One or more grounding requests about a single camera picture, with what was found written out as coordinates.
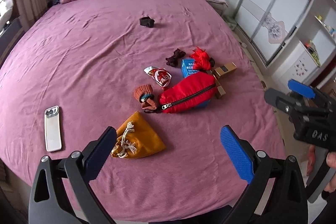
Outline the person's right hand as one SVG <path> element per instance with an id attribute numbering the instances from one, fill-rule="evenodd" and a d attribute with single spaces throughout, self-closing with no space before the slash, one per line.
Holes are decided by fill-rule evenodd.
<path id="1" fill-rule="evenodd" d="M 335 152 L 310 145 L 307 164 L 307 190 L 318 196 L 323 190 L 335 191 Z"/>

